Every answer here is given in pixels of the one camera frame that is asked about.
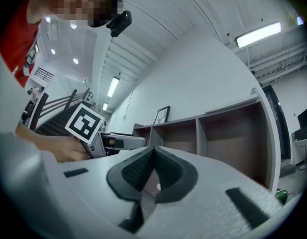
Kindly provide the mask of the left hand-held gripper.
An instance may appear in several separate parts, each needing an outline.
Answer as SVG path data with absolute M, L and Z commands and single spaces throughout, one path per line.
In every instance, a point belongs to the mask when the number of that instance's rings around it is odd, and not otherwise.
M 132 134 L 100 131 L 104 117 L 91 109 L 91 105 L 81 102 L 74 110 L 65 125 L 65 130 L 76 137 L 86 152 L 89 159 L 115 155 L 122 150 L 133 150 L 144 147 L 146 139 L 135 137 Z M 108 136 L 102 142 L 102 134 L 116 134 L 121 136 Z

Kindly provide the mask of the person's left hand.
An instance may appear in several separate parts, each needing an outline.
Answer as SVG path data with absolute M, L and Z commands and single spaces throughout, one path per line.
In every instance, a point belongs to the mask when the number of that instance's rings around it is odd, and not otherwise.
M 52 149 L 58 162 L 82 161 L 89 157 L 81 142 L 75 137 L 56 137 Z

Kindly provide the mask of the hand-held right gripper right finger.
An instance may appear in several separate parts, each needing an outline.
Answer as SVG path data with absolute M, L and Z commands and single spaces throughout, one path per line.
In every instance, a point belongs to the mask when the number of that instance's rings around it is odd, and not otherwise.
M 198 180 L 182 200 L 157 204 L 137 232 L 141 239 L 264 239 L 291 214 L 300 196 L 282 205 L 275 195 L 243 173 L 221 161 L 164 147 L 191 163 Z M 227 195 L 238 188 L 267 216 L 252 228 Z

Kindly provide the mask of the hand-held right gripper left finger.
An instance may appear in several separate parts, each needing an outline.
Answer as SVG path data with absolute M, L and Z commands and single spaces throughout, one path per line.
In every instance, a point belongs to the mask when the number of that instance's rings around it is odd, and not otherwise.
M 112 168 L 151 151 L 142 147 L 114 156 L 58 163 L 41 153 L 44 196 L 41 235 L 46 239 L 153 239 L 154 220 L 143 222 L 141 194 Z

